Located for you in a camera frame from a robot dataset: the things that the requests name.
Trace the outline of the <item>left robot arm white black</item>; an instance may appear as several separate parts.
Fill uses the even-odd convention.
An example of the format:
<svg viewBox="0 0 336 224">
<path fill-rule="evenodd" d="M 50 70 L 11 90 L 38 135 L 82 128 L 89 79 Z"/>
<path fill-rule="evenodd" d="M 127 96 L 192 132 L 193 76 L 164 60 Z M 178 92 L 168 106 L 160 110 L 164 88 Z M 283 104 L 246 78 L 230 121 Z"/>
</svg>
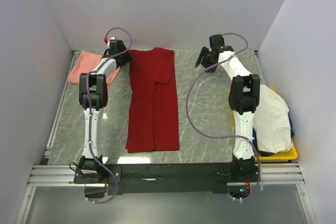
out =
<svg viewBox="0 0 336 224">
<path fill-rule="evenodd" d="M 79 103 L 85 116 L 85 145 L 77 174 L 93 183 L 101 182 L 108 172 L 102 167 L 101 122 L 108 103 L 107 78 L 132 60 L 122 40 L 106 38 L 108 48 L 98 65 L 79 78 Z"/>
</svg>

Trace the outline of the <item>red t shirt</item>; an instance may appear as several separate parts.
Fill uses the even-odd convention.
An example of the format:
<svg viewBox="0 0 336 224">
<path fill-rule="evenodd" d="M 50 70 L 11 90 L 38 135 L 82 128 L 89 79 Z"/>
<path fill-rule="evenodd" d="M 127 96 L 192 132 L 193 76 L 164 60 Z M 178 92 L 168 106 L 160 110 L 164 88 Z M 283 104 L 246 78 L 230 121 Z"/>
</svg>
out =
<svg viewBox="0 0 336 224">
<path fill-rule="evenodd" d="M 132 50 L 128 153 L 180 148 L 174 51 Z"/>
</svg>

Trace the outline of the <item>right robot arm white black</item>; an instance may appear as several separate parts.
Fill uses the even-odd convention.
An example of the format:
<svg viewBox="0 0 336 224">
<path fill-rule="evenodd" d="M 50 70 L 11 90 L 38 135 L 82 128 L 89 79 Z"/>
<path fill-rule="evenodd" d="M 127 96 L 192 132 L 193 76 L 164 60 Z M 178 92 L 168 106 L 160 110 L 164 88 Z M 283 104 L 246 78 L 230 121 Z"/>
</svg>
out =
<svg viewBox="0 0 336 224">
<path fill-rule="evenodd" d="M 228 104 L 234 116 L 235 145 L 230 175 L 241 182 L 257 172 L 253 119 L 260 100 L 260 76 L 246 69 L 233 47 L 225 45 L 223 35 L 210 36 L 209 46 L 201 49 L 195 67 L 202 65 L 205 72 L 215 72 L 217 67 L 222 67 L 231 80 Z"/>
</svg>

